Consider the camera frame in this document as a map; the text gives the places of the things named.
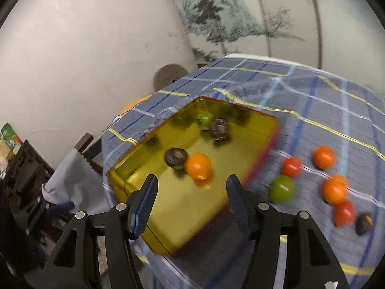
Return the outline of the dark walnut in tin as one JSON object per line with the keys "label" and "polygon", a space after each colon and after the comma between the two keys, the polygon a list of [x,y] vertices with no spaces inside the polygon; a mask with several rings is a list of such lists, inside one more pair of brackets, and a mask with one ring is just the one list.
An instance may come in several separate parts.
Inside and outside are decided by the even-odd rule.
{"label": "dark walnut in tin", "polygon": [[209,134],[217,141],[224,141],[229,138],[230,124],[225,118],[213,118],[210,121]]}

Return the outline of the round stone millstone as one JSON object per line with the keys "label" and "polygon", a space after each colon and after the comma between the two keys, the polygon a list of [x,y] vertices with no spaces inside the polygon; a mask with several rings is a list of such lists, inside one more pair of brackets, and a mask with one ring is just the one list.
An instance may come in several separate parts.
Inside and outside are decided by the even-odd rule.
{"label": "round stone millstone", "polygon": [[188,75],[188,70],[178,64],[167,64],[162,66],[154,75],[154,91],[159,91],[180,78]]}

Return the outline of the dark passion fruit in tin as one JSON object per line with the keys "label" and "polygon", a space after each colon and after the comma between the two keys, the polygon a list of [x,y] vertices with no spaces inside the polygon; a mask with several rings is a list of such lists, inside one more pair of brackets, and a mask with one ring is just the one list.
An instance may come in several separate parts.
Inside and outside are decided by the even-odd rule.
{"label": "dark passion fruit in tin", "polygon": [[165,163],[175,170],[183,170],[187,159],[187,152],[178,147],[172,147],[164,154]]}

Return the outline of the orange tangerine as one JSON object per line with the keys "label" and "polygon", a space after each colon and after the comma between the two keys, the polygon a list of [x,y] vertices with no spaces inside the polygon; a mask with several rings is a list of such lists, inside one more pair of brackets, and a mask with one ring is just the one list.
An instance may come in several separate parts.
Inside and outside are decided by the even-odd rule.
{"label": "orange tangerine", "polygon": [[212,174],[209,157],[200,152],[192,154],[185,162],[185,172],[194,180],[208,179]]}

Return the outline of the red gold metal tin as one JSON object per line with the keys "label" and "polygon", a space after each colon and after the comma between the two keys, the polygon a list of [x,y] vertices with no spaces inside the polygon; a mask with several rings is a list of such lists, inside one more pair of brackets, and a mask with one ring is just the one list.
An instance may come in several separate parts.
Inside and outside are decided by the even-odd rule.
{"label": "red gold metal tin", "polygon": [[160,255],[177,252],[228,203],[226,179],[249,184],[261,169],[281,126],[266,113],[199,97],[153,129],[108,173],[124,202],[146,177],[158,193],[143,239]]}

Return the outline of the dark wooden chair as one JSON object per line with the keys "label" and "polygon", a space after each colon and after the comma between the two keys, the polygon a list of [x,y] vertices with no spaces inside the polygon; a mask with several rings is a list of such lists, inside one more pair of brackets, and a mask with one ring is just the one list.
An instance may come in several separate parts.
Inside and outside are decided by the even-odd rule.
{"label": "dark wooden chair", "polygon": [[[28,141],[15,147],[15,156],[1,159],[1,270],[20,278],[44,267],[44,248],[49,241],[58,242],[74,204],[46,201],[42,185],[56,169]],[[94,161],[101,153],[101,140],[86,133],[74,149],[102,176],[103,168]]]}

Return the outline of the large red tomato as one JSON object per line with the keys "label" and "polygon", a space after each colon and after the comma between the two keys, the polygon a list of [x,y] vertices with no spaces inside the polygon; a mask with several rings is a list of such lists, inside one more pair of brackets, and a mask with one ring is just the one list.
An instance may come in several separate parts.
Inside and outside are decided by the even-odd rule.
{"label": "large red tomato", "polygon": [[334,206],[334,225],[337,227],[351,224],[356,217],[356,209],[350,200],[344,200]]}

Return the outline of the painted folding screen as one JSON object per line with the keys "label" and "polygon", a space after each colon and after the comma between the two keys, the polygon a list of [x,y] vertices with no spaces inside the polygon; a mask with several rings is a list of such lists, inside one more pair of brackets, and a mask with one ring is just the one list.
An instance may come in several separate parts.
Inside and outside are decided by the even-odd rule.
{"label": "painted folding screen", "polygon": [[313,66],[384,93],[384,26],[366,0],[173,0],[198,63],[230,53]]}

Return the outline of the dark brown passion fruit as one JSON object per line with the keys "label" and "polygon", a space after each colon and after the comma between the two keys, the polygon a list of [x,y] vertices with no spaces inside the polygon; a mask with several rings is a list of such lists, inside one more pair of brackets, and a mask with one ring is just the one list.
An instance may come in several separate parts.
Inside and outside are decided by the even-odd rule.
{"label": "dark brown passion fruit", "polygon": [[374,217],[371,213],[360,213],[356,219],[355,230],[358,236],[365,235],[374,225]]}

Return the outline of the orange persimmon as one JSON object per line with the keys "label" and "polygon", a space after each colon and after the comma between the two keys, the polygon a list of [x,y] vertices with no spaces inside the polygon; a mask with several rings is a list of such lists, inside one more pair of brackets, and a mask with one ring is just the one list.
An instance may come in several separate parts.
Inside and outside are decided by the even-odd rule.
{"label": "orange persimmon", "polygon": [[324,181],[321,188],[321,195],[324,201],[331,205],[343,202],[347,197],[347,178],[334,174]]}

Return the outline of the green tomato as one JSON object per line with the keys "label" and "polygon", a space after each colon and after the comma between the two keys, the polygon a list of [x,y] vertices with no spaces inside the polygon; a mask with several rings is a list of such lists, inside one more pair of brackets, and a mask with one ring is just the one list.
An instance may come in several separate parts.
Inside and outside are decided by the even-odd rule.
{"label": "green tomato", "polygon": [[289,176],[280,174],[270,183],[268,196],[272,203],[283,204],[293,198],[294,195],[295,184]]}

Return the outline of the blue plaid tablecloth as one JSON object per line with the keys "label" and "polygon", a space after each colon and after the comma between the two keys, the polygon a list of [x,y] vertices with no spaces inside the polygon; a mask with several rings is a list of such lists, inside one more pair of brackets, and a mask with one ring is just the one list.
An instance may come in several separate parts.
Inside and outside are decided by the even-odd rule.
{"label": "blue plaid tablecloth", "polygon": [[228,205],[231,174],[280,212],[308,212],[349,288],[384,256],[384,99],[342,77],[228,55],[117,116],[102,153],[112,205],[158,178],[134,248],[163,288],[241,287],[253,244]]}

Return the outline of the grey cloth on chair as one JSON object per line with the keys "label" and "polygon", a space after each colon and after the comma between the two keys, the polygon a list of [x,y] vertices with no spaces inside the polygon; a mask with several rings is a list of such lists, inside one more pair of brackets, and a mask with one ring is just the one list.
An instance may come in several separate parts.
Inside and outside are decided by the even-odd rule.
{"label": "grey cloth on chair", "polygon": [[94,215],[110,209],[102,176],[76,149],[70,151],[48,182],[42,185],[42,196],[57,205],[72,202],[75,213],[85,211],[88,215]]}

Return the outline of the green fruit in tin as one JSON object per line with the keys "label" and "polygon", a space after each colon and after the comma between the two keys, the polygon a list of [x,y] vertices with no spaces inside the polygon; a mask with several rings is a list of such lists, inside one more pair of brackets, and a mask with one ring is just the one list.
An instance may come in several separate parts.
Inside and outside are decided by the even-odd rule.
{"label": "green fruit in tin", "polygon": [[201,131],[208,131],[214,115],[209,111],[202,111],[196,116],[196,123]]}

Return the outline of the orange plastic stool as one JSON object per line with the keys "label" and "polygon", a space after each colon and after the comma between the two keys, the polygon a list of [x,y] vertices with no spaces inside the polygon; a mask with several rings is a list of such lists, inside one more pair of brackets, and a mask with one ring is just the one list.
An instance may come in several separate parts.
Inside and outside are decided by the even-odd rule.
{"label": "orange plastic stool", "polygon": [[148,100],[148,98],[150,98],[151,95],[147,95],[147,96],[144,96],[142,98],[139,98],[137,100],[133,100],[132,102],[129,102],[127,105],[125,105],[123,107],[123,109],[121,110],[120,114],[123,115],[124,113],[130,111],[131,109],[133,109],[136,105],[138,105],[139,103],[145,101],[145,100]]}

